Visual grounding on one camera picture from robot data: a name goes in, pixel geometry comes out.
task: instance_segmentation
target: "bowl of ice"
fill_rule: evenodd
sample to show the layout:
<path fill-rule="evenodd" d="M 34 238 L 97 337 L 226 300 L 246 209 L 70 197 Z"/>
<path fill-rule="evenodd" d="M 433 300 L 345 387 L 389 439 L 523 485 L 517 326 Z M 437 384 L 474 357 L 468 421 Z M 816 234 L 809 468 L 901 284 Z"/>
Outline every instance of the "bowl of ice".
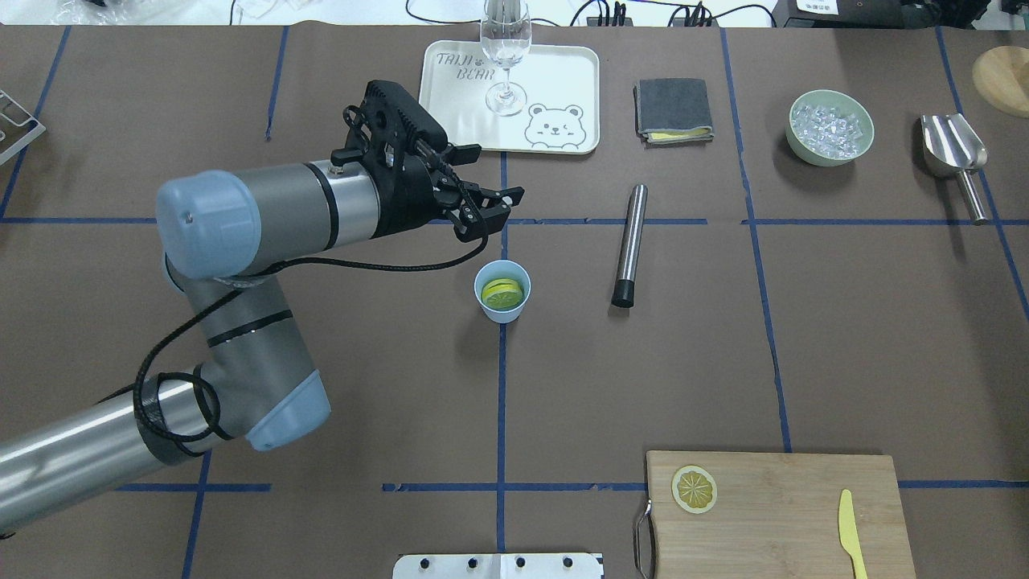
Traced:
<path fill-rule="evenodd" d="M 876 130 L 861 103 L 828 89 L 801 95 L 789 107 L 786 140 L 797 156 L 819 167 L 836 167 L 864 154 Z"/>

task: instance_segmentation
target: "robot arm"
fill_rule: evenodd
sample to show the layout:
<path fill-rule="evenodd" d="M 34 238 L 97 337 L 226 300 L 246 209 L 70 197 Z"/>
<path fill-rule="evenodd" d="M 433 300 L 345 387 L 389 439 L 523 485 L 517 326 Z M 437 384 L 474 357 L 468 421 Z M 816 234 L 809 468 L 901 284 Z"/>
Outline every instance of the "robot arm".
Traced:
<path fill-rule="evenodd" d="M 0 536 L 222 441 L 270 450 L 318 428 L 328 399 L 274 274 L 440 217 L 481 250 L 521 202 L 521 187 L 461 180 L 453 167 L 481 147 L 449 143 L 399 84 L 369 82 L 344 116 L 346 147 L 327 160 L 207 171 L 161 188 L 167 273 L 198 313 L 211 360 L 143 381 L 144 364 L 136 388 L 0 444 Z"/>

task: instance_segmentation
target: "glass base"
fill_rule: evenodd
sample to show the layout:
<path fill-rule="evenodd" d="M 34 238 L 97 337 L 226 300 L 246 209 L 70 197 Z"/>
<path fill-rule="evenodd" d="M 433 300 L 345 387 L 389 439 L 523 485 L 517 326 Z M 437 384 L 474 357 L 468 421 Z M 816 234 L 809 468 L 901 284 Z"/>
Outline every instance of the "glass base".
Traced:
<path fill-rule="evenodd" d="M 525 88 L 516 82 L 509 82 L 510 92 L 504 94 L 504 83 L 498 82 L 486 92 L 486 106 L 500 116 L 511 116 L 525 108 Z"/>

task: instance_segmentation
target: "bear face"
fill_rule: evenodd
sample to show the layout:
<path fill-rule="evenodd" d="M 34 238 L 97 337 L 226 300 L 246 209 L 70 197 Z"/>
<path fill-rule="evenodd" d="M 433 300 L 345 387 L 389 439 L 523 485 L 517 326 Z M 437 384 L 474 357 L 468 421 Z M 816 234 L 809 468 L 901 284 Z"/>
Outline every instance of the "bear face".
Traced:
<path fill-rule="evenodd" d="M 525 138 L 532 148 L 577 149 L 586 142 L 582 107 L 546 108 L 541 104 L 529 107 L 529 125 Z"/>

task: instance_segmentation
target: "brown table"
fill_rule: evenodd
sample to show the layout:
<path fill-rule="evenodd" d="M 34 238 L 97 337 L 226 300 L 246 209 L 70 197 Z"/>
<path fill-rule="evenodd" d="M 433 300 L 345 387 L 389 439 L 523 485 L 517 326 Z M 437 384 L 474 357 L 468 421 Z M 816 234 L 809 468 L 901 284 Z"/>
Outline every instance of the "brown table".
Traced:
<path fill-rule="evenodd" d="M 190 316 L 158 268 L 163 181 L 327 156 L 365 82 L 417 93 L 439 38 L 475 30 L 0 28 L 0 86 L 38 99 L 48 128 L 0 167 L 0 440 L 128 384 Z M 400 553 L 565 549 L 631 577 L 648 449 L 891 455 L 921 577 L 1025 576 L 1029 122 L 980 99 L 971 62 L 1029 35 L 538 27 L 536 40 L 599 55 L 603 136 L 584 156 L 464 168 L 525 186 L 502 239 L 402 280 L 282 274 L 329 423 L 27 527 L 0 544 L 0 577 L 388 577 Z M 643 146 L 632 85 L 660 76 L 707 81 L 713 142 Z M 856 162 L 788 151 L 785 111 L 815 87 L 875 118 Z M 969 225 L 956 183 L 919 159 L 918 115 L 959 107 L 990 148 L 999 224 Z M 624 217 L 636 182 L 654 220 L 625 313 L 608 305 L 622 226 L 590 219 Z M 333 254 L 464 249 L 427 225 Z M 534 283 L 498 330 L 469 286 L 501 255 Z M 190 334 L 155 369 L 205 356 Z"/>

